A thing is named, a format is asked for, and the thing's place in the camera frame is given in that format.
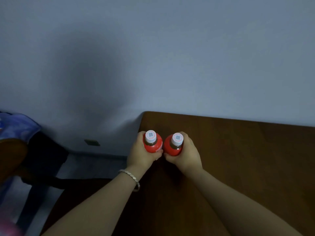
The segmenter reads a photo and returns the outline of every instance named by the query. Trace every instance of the person's left hand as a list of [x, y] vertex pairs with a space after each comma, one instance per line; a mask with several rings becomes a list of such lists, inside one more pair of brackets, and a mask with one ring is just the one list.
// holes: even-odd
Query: person's left hand
[[144, 173], [150, 168], [152, 163], [162, 156], [163, 150], [159, 150], [155, 153], [149, 153], [144, 148], [143, 135], [145, 131], [138, 133], [137, 139], [134, 142], [130, 154], [127, 159], [127, 168], [131, 174], [133, 174], [137, 180], [144, 175]]

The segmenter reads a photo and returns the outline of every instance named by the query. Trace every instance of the forearm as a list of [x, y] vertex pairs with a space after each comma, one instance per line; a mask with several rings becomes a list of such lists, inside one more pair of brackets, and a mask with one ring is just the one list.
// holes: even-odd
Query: forearm
[[187, 175], [231, 235], [301, 235], [262, 205], [200, 169]]
[[[137, 179], [144, 172], [127, 168]], [[136, 182], [120, 173], [106, 186], [72, 209], [56, 222], [44, 236], [50, 235], [111, 235]]]

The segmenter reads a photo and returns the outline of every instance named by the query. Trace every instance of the person's right hand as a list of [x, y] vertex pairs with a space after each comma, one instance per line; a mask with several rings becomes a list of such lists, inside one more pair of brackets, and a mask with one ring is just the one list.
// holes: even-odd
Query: person's right hand
[[166, 160], [173, 163], [186, 176], [194, 171], [202, 169], [201, 159], [197, 148], [191, 138], [184, 132], [180, 132], [184, 137], [183, 150], [178, 156], [170, 156], [164, 153]]

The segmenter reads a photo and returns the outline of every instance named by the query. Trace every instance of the bracelet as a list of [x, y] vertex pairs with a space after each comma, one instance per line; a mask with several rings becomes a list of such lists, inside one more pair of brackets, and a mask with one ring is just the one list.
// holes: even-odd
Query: bracelet
[[139, 183], [139, 181], [137, 180], [137, 178], [133, 176], [133, 174], [131, 174], [131, 173], [130, 173], [129, 171], [127, 171], [127, 170], [119, 170], [118, 172], [119, 172], [119, 173], [120, 173], [120, 172], [123, 172], [123, 173], [128, 174], [128, 175], [131, 176], [132, 179], [137, 183], [138, 188], [137, 188], [137, 189], [134, 189], [134, 190], [133, 190], [134, 192], [137, 192], [137, 191], [140, 190], [140, 183]]

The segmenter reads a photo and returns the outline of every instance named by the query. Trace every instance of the red bottle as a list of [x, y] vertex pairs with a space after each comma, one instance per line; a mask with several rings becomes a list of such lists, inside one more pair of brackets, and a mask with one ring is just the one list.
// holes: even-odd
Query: red bottle
[[169, 135], [164, 141], [164, 152], [171, 156], [178, 156], [183, 149], [184, 137], [180, 133]]
[[149, 130], [143, 135], [143, 144], [147, 152], [155, 153], [162, 149], [163, 140], [155, 131]]

